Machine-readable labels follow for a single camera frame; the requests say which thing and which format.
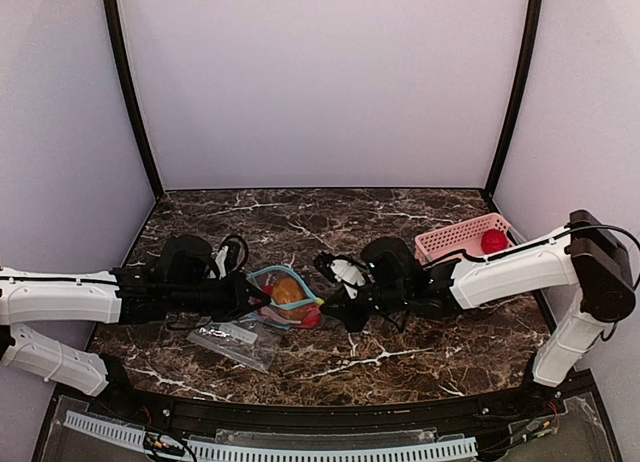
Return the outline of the red toy fruit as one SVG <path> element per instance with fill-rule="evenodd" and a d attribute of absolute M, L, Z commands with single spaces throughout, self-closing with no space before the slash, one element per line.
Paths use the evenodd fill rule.
<path fill-rule="evenodd" d="M 322 321 L 322 313 L 317 305 L 306 305 L 298 309 L 299 328 L 314 328 Z"/>

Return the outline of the brown toy kiwi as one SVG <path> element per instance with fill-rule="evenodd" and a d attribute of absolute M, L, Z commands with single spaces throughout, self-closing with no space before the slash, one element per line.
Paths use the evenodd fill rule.
<path fill-rule="evenodd" d="M 273 284 L 271 297 L 277 305 L 285 305 L 305 300 L 306 294 L 296 279 L 285 277 Z"/>

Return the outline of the large clear zip bag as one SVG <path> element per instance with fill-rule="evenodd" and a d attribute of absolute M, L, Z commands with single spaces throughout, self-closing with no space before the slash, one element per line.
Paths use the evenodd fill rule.
<path fill-rule="evenodd" d="M 269 266 L 250 273 L 248 280 L 271 298 L 269 305 L 251 313 L 254 319 L 283 330 L 320 325 L 324 301 L 290 267 Z"/>

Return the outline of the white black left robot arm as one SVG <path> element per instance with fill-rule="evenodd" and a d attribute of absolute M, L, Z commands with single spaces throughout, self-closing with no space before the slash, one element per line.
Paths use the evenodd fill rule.
<path fill-rule="evenodd" d="M 230 322 L 270 304 L 243 267 L 237 235 L 218 248 L 194 235 L 168 239 L 145 265 L 88 274 L 1 271 L 1 363 L 89 397 L 125 383 L 114 358 L 82 352 L 30 328 L 38 321 L 142 325 L 172 313 Z"/>

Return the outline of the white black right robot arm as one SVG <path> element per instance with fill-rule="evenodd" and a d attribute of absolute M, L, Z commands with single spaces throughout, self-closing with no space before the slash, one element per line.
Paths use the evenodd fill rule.
<path fill-rule="evenodd" d="M 321 311 L 355 333 L 372 316 L 409 313 L 439 320 L 521 293 L 573 286 L 573 302 L 530 369 L 534 384 L 557 387 L 636 307 L 639 279 L 618 239 L 623 232 L 577 210 L 549 234 L 491 255 L 473 256 L 459 248 L 420 262 L 396 237 L 370 242 L 359 260 L 321 252 L 314 259 L 316 269 L 341 286 Z"/>

